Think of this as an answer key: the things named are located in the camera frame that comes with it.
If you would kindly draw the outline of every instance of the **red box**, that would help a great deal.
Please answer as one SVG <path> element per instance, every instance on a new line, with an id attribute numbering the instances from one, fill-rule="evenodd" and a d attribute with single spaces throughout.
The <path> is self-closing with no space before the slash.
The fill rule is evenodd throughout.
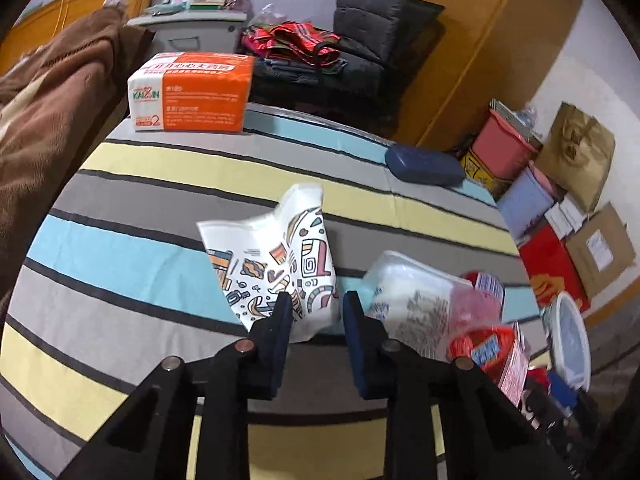
<path id="1" fill-rule="evenodd" d="M 548 306 L 563 290 L 574 298 L 580 312 L 591 306 L 569 253 L 549 224 L 520 248 L 520 257 L 540 307 Z"/>

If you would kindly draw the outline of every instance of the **brown blanket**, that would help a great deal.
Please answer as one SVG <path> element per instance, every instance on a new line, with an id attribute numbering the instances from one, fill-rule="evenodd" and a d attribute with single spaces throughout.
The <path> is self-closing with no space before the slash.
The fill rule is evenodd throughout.
<path id="1" fill-rule="evenodd" d="M 152 38 L 106 7 L 0 79 L 0 330 L 40 223 L 126 95 Z"/>

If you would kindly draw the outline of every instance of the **white paper bag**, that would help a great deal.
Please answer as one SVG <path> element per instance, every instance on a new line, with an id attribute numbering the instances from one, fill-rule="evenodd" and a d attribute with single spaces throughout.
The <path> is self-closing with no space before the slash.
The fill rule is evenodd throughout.
<path id="1" fill-rule="evenodd" d="M 290 342 L 340 319 L 321 186 L 295 184 L 273 212 L 240 222 L 198 222 L 223 293 L 242 324 L 271 315 L 279 292 L 293 300 Z"/>

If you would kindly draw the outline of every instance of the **black stripe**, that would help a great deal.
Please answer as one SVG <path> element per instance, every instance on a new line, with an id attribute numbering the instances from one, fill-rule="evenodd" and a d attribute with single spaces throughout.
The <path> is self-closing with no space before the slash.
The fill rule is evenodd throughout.
<path id="1" fill-rule="evenodd" d="M 533 359 L 537 359 L 538 357 L 540 357 L 543 353 L 548 352 L 549 347 L 545 346 L 543 349 L 538 350 L 537 352 L 533 352 L 533 354 L 530 357 L 530 361 L 533 361 Z"/>
<path id="2" fill-rule="evenodd" d="M 502 286 L 504 288 L 531 288 L 531 284 L 530 283 L 502 283 Z"/>
<path id="3" fill-rule="evenodd" d="M 375 137 L 377 137 L 377 136 L 375 136 L 374 134 L 371 134 L 372 138 L 369 138 L 369 137 L 365 137 L 365 136 L 359 135 L 359 134 L 357 134 L 355 132 L 349 131 L 347 129 L 340 128 L 338 126 L 329 126 L 328 124 L 319 124 L 319 123 L 315 123 L 313 121 L 305 121 L 304 119 L 297 118 L 297 117 L 289 117 L 289 116 L 281 116 L 281 115 L 278 115 L 278 114 L 271 114 L 271 113 L 265 112 L 263 110 L 248 110 L 248 111 L 249 112 L 253 112 L 255 114 L 270 115 L 272 117 L 277 117 L 279 119 L 284 119 L 284 120 L 289 120 L 289 121 L 296 121 L 297 123 L 311 124 L 312 126 L 317 126 L 318 128 L 326 128 L 327 130 L 332 130 L 334 132 L 342 132 L 342 133 L 348 134 L 348 135 L 350 135 L 352 137 L 356 137 L 357 139 L 368 140 L 369 142 L 375 142 L 379 146 L 384 146 L 385 148 L 389 147 L 388 144 L 385 144 L 381 140 L 375 139 Z"/>
<path id="4" fill-rule="evenodd" d="M 247 416 L 249 424 L 261 426 L 332 426 L 334 424 L 353 424 L 386 418 L 386 408 L 367 410 L 366 412 L 347 413 L 313 413 L 311 415 L 294 415 L 279 413 L 252 412 Z"/>
<path id="5" fill-rule="evenodd" d="M 362 156 L 353 155 L 353 153 L 351 152 L 336 150 L 335 148 L 329 148 L 328 146 L 320 146 L 312 142 L 305 142 L 304 140 L 291 139 L 290 137 L 281 137 L 281 136 L 270 134 L 261 130 L 254 130 L 253 128 L 244 128 L 243 131 L 248 134 L 260 135 L 261 137 L 269 137 L 270 139 L 274 139 L 274 140 L 282 140 L 283 142 L 290 142 L 291 144 L 305 146 L 306 148 L 312 148 L 314 150 L 321 150 L 323 152 L 335 153 L 337 155 L 345 155 L 359 162 L 366 162 L 367 164 L 371 164 L 372 166 L 379 166 L 380 168 L 386 168 L 386 164 L 384 162 L 377 162 L 375 160 L 371 160 L 370 158 L 364 158 Z"/>
<path id="6" fill-rule="evenodd" d="M 105 374 L 83 362 L 78 361 L 77 359 L 65 354 L 64 352 L 61 352 L 59 349 L 55 348 L 54 346 L 36 336 L 34 333 L 30 332 L 30 330 L 28 330 L 24 325 L 22 325 L 11 315 L 7 315 L 6 322 L 17 333 L 19 333 L 23 338 L 29 341 L 29 343 L 34 345 L 36 348 L 40 349 L 42 352 L 55 359 L 57 362 L 65 365 L 71 370 L 78 372 L 84 377 L 126 395 L 132 394 L 136 389 L 136 386 L 134 384 L 127 383 L 127 381 L 123 381 L 116 377 L 110 376 L 109 374 Z M 9 387 L 7 387 L 7 389 L 11 392 L 12 395 L 16 396 L 15 393 L 17 393 L 17 391 L 15 389 L 10 389 Z M 196 406 L 196 415 L 202 415 L 202 405 L 200 404 Z M 248 414 L 248 421 L 250 424 L 263 424 L 267 426 L 328 426 L 331 424 L 350 424 L 352 422 L 376 420 L 385 417 L 386 409 L 382 408 L 376 410 L 347 413 L 289 414 L 251 412 Z"/>
<path id="7" fill-rule="evenodd" d="M 498 231 L 509 232 L 506 227 L 498 227 L 494 224 L 487 222 L 485 220 L 480 220 L 478 218 L 474 218 L 459 212 L 451 211 L 449 209 L 445 209 L 441 206 L 432 204 L 431 202 L 425 202 L 424 200 L 420 200 L 419 198 L 415 198 L 412 196 L 407 196 L 399 193 L 394 193 L 391 190 L 379 189 L 377 187 L 367 186 L 366 184 L 361 184 L 359 182 L 354 182 L 353 180 L 347 180 L 345 178 L 341 178 L 338 176 L 331 176 L 325 173 L 318 173 L 317 171 L 304 170 L 303 168 L 294 168 L 292 166 L 286 166 L 285 164 L 280 164 L 279 162 L 273 162 L 272 160 L 266 160 L 264 158 L 258 158 L 256 156 L 249 155 L 238 155 L 237 153 L 229 153 L 229 152 L 221 152 L 219 150 L 208 150 L 206 148 L 200 148 L 197 146 L 183 146 L 181 144 L 167 144 L 164 142 L 148 142 L 142 140 L 132 140 L 132 139 L 105 139 L 103 141 L 107 144 L 124 144 L 126 146 L 135 146 L 135 147 L 150 147 L 150 148 L 162 148 L 164 150 L 177 150 L 179 152 L 191 152 L 191 153 L 201 153 L 203 155 L 213 155 L 220 156 L 223 158 L 229 158 L 231 160 L 241 160 L 243 162 L 253 162 L 255 164 L 260 164 L 262 166 L 268 166 L 270 168 L 276 168 L 278 170 L 289 171 L 289 173 L 302 174 L 305 176 L 312 176 L 315 178 L 320 178 L 322 180 L 328 180 L 330 182 L 336 182 L 338 184 L 343 184 L 349 187 L 355 187 L 357 189 L 362 189 L 365 191 L 369 191 L 374 194 L 382 195 L 382 196 L 399 196 L 405 198 L 407 200 L 411 200 L 412 202 L 417 202 L 419 204 L 426 205 L 428 207 L 432 207 L 438 211 L 443 213 L 447 213 L 453 216 L 457 216 L 459 218 L 465 218 L 472 222 L 476 222 L 479 224 L 484 224 Z"/>
<path id="8" fill-rule="evenodd" d="M 220 198 L 225 198 L 227 200 L 233 200 L 235 202 L 243 202 L 247 204 L 261 205 L 267 207 L 275 207 L 277 202 L 274 200 L 267 200 L 264 198 L 256 198 L 253 196 L 246 196 L 237 193 L 231 193 L 228 191 L 223 191 L 221 189 L 213 189 L 210 187 L 202 187 L 202 186 L 194 186 L 193 184 L 182 184 L 180 182 L 170 182 L 168 180 L 160 180 L 158 178 L 150 178 L 146 176 L 135 176 L 135 175 L 126 175 L 126 174 L 117 174 L 110 173 L 108 171 L 102 170 L 78 170 L 78 173 L 87 174 L 91 176 L 97 176 L 99 178 L 105 178 L 107 180 L 123 180 L 125 182 L 138 182 L 140 184 L 149 184 L 152 186 L 166 187 L 169 189 L 178 189 L 182 191 L 189 191 L 192 193 L 206 194 L 211 196 L 217 196 Z M 456 242 L 454 240 L 447 240 L 445 238 L 438 238 L 435 236 L 426 235 L 423 233 L 415 233 L 413 231 L 409 231 L 407 229 L 402 229 L 399 227 L 391 227 L 386 225 L 375 224 L 373 222 L 365 222 L 362 220 L 353 220 L 350 218 L 345 218 L 342 216 L 337 216 L 329 213 L 323 213 L 324 218 L 340 222 L 342 224 L 353 225 L 356 227 L 361 227 L 363 229 L 368 229 L 370 231 L 377 232 L 385 232 L 385 233 L 395 233 L 395 234 L 403 234 L 407 237 L 413 238 L 421 238 L 423 240 L 432 240 L 434 242 L 439 242 L 446 245 L 452 245 L 455 247 L 462 247 L 468 249 L 470 251 L 477 251 L 481 253 L 491 253 L 491 254 L 500 254 L 501 256 L 506 256 L 508 258 L 514 258 L 519 260 L 520 257 L 517 254 L 509 254 L 503 251 L 486 249 L 484 247 L 475 247 L 463 244 L 461 242 Z"/>
<path id="9" fill-rule="evenodd" d="M 51 471 L 49 471 L 40 462 L 38 462 L 36 459 L 34 459 L 33 456 L 31 456 L 29 453 L 27 453 L 26 450 L 20 444 L 18 444 L 16 442 L 16 440 L 11 436 L 11 434 L 5 428 L 0 428 L 0 430 L 2 431 L 2 434 L 4 434 L 5 439 L 7 439 L 8 442 L 11 442 L 11 444 L 13 444 L 15 447 L 17 447 L 25 457 L 27 457 L 29 460 L 31 460 L 31 463 L 33 463 L 34 466 L 36 466 L 38 469 L 40 469 L 40 471 L 42 471 L 45 475 L 47 475 L 49 478 L 51 478 L 51 480 L 54 480 L 54 478 L 56 478 L 56 476 Z M 31 472 L 29 472 L 29 474 L 31 475 L 31 478 L 35 479 L 35 476 L 33 476 Z"/>
<path id="10" fill-rule="evenodd" d="M 136 389 L 136 386 L 131 383 L 127 383 L 127 381 L 123 381 L 116 377 L 105 374 L 95 368 L 92 368 L 89 365 L 84 364 L 83 362 L 74 359 L 73 357 L 61 352 L 55 346 L 50 345 L 43 339 L 36 336 L 34 333 L 30 332 L 24 325 L 22 325 L 17 319 L 13 318 L 10 314 L 6 316 L 6 323 L 13 328 L 18 334 L 20 334 L 23 338 L 25 338 L 29 343 L 31 343 L 36 348 L 42 350 L 48 356 L 54 358 L 59 363 L 62 363 L 67 368 L 71 368 L 75 370 L 79 374 L 88 377 L 92 381 L 96 383 L 104 384 L 104 386 L 108 386 L 112 390 L 118 390 L 123 394 L 130 395 L 133 390 Z"/>
<path id="11" fill-rule="evenodd" d="M 615 364 L 618 364 L 620 361 L 622 361 L 622 359 L 624 359 L 625 357 L 629 357 L 633 352 L 635 352 L 639 348 L 640 348 L 640 341 L 637 342 L 635 345 L 629 347 L 624 352 L 622 352 L 622 354 L 614 357 L 611 361 L 604 363 L 602 366 L 599 366 L 598 368 L 596 368 L 594 371 L 591 372 L 591 377 L 602 373 L 603 371 L 607 370 L 608 368 L 611 368 Z"/>
<path id="12" fill-rule="evenodd" d="M 350 153 L 350 152 L 344 152 L 342 150 L 334 150 L 333 148 L 329 148 L 327 146 L 320 146 L 318 144 L 313 144 L 312 142 L 305 142 L 304 140 L 291 139 L 290 137 L 281 137 L 281 136 L 278 136 L 278 135 L 275 135 L 275 134 L 270 134 L 268 132 L 264 132 L 264 131 L 261 131 L 261 130 L 256 130 L 254 128 L 244 128 L 243 131 L 248 133 L 248 134 L 256 134 L 256 135 L 260 135 L 260 136 L 264 136 L 264 137 L 271 137 L 272 139 L 276 139 L 276 140 L 283 140 L 284 142 L 290 142 L 291 144 L 299 144 L 300 146 L 308 146 L 309 148 L 315 148 L 316 150 L 322 150 L 323 152 L 330 152 L 330 153 L 337 153 L 339 155 L 346 155 L 349 158 L 353 158 L 354 160 L 359 160 L 361 162 L 366 162 L 367 164 L 372 164 L 374 166 L 381 166 L 382 168 L 386 168 L 386 164 L 384 162 L 377 162 L 375 160 L 371 160 L 370 158 L 363 158 L 363 157 L 360 157 L 360 156 L 357 156 L 357 155 L 353 155 L 353 153 Z M 383 146 L 385 148 L 390 148 L 391 147 L 391 145 L 386 146 L 384 144 L 383 144 Z M 474 185 L 475 186 L 479 186 L 479 184 L 477 182 L 474 182 Z M 450 191 L 450 192 L 455 193 L 457 195 L 464 196 L 464 197 L 466 197 L 468 199 L 475 200 L 476 202 L 481 203 L 484 206 L 487 206 L 489 209 L 497 209 L 497 205 L 488 204 L 484 200 L 480 200 L 479 198 L 476 198 L 475 196 L 469 196 L 468 194 L 465 194 L 465 193 L 463 193 L 463 192 L 461 192 L 461 191 L 459 191 L 459 190 L 457 190 L 457 189 L 455 189 L 453 187 L 445 187 L 443 189 L 446 189 L 447 191 Z"/>
<path id="13" fill-rule="evenodd" d="M 85 441 L 77 436 L 74 433 L 71 433 L 69 430 L 66 430 L 58 423 L 51 420 L 47 415 L 38 410 L 33 404 L 31 404 L 27 399 L 25 399 L 22 394 L 16 390 L 2 375 L 0 375 L 0 384 L 4 386 L 7 391 L 15 397 L 15 399 L 20 402 L 29 412 L 33 414 L 40 422 L 49 426 L 53 431 L 55 431 L 59 436 L 66 438 L 68 441 L 73 442 L 78 447 L 82 447 L 85 444 Z"/>
<path id="14" fill-rule="evenodd" d="M 529 317 L 523 317 L 522 319 L 514 319 L 513 321 L 510 321 L 511 323 L 514 322 L 518 322 L 520 325 L 523 325 L 525 323 L 528 323 L 530 321 L 536 321 L 536 320 L 540 320 L 540 314 L 537 314 L 536 316 L 529 316 Z"/>
<path id="15" fill-rule="evenodd" d="M 25 259 L 24 266 L 56 283 L 59 283 L 60 285 L 70 288 L 71 290 L 80 292 L 81 294 L 95 298 L 96 300 L 111 303 L 112 305 L 119 306 L 125 310 L 144 314 L 145 316 L 155 317 L 157 319 L 163 319 L 165 321 L 201 328 L 210 332 L 235 335 L 238 337 L 247 335 L 247 331 L 242 325 L 209 319 L 207 317 L 194 316 L 193 314 L 187 314 L 185 312 L 156 306 L 151 303 L 145 303 L 144 301 L 134 300 L 127 296 L 117 294 L 116 292 L 111 292 L 110 290 L 105 290 L 104 288 L 76 280 L 66 274 L 62 274 L 44 266 L 35 260 L 31 260 L 30 258 Z"/>
<path id="16" fill-rule="evenodd" d="M 120 224 L 119 222 L 112 222 L 110 220 L 101 220 L 98 218 L 91 218 L 89 216 L 81 215 L 78 213 L 69 213 L 62 211 L 62 209 L 52 208 L 49 211 L 51 216 L 74 222 L 76 224 L 86 225 L 89 227 L 95 227 L 104 231 L 111 231 L 114 233 L 120 233 L 124 235 L 134 236 L 136 238 L 145 238 L 146 240 L 154 240 L 156 242 L 163 242 L 166 244 L 176 245 L 185 249 L 191 249 L 193 251 L 204 252 L 204 246 L 201 240 L 195 240 L 194 238 L 187 238 L 185 236 L 166 233 L 164 231 L 156 231 L 153 229 L 144 229 L 142 227 L 136 227 L 128 224 Z M 341 278 L 362 278 L 367 271 L 361 269 L 348 269 L 346 267 L 335 267 L 336 276 Z"/>

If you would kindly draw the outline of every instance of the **yellow stripe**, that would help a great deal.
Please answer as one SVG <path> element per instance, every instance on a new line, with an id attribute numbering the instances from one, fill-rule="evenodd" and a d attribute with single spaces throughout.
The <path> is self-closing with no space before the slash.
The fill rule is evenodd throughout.
<path id="1" fill-rule="evenodd" d="M 545 352 L 542 355 L 539 355 L 529 363 L 529 368 L 533 368 L 536 366 L 546 366 L 547 368 L 551 368 L 551 355 L 549 354 L 549 352 Z"/>
<path id="2" fill-rule="evenodd" d="M 116 390 L 66 367 L 4 326 L 0 374 L 37 410 L 62 428 L 89 440 L 125 399 Z M 437 408 L 432 408 L 436 452 L 444 452 Z M 386 421 L 331 426 L 249 426 L 252 478 L 373 478 L 382 475 Z M 191 434 L 188 479 L 193 479 L 200 434 Z"/>
<path id="3" fill-rule="evenodd" d="M 7 324 L 0 373 L 37 410 L 83 440 L 89 440 L 126 398 L 59 363 Z"/>
<path id="4" fill-rule="evenodd" d="M 511 235 L 495 227 L 408 198 L 375 193 L 256 162 L 171 148 L 103 143 L 82 168 L 221 189 L 273 201 L 280 200 L 293 184 L 311 182 L 324 187 L 322 209 L 327 213 L 468 246 L 518 254 Z"/>

